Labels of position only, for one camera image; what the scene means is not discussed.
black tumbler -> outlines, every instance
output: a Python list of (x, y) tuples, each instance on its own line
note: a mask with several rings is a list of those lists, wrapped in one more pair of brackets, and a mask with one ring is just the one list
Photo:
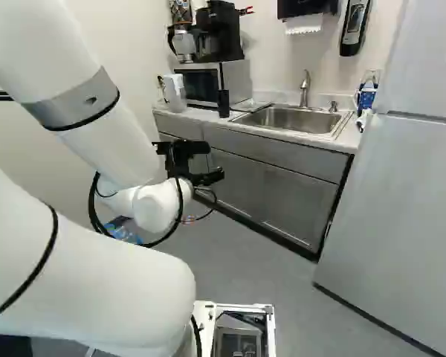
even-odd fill
[(230, 91), (218, 91), (218, 113), (221, 118), (230, 117)]

paper towel dispenser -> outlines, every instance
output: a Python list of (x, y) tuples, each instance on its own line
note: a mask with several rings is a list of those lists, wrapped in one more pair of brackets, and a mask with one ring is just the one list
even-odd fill
[(338, 13), (338, 0), (277, 0), (277, 18), (311, 15), (313, 13)]

countertop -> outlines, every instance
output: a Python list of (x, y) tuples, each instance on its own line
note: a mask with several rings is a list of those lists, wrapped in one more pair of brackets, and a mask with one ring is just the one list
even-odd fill
[[(182, 113), (174, 113), (160, 104), (154, 106), (153, 112), (154, 114), (165, 115), (168, 118), (175, 118), (176, 120), (191, 120), (193, 122), (214, 125), (224, 129), (233, 130), (235, 132), (244, 132), (266, 138), (273, 138), (281, 141), (303, 144), (311, 147), (319, 147), (321, 149), (334, 150), (349, 154), (355, 154), (357, 152), (362, 136), (355, 124), (354, 115), (348, 119), (346, 125), (342, 128), (339, 135), (334, 140), (329, 140), (326, 138), (317, 137), (316, 135), (301, 132), (274, 130), (270, 128), (248, 126), (231, 122), (232, 120), (245, 115), (246, 113), (244, 112), (231, 111), (229, 118), (222, 119), (219, 117), (219, 114), (216, 111), (189, 107)], [(340, 113), (347, 113), (347, 111), (341, 110)]]

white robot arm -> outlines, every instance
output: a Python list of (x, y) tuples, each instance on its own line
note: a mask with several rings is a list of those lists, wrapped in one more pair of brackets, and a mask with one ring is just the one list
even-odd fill
[[(146, 186), (155, 148), (60, 0), (0, 0), (0, 86), (103, 175), (118, 214), (150, 231), (175, 221), (177, 181)], [(192, 185), (178, 181), (188, 202)], [(167, 357), (194, 302), (185, 263), (75, 225), (0, 170), (0, 334)]]

stainless steel sink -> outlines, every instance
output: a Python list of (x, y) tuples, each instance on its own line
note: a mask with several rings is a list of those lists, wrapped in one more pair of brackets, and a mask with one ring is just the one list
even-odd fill
[(275, 130), (291, 130), (333, 138), (339, 133), (345, 115), (296, 106), (270, 106), (233, 120), (234, 123), (261, 126)]

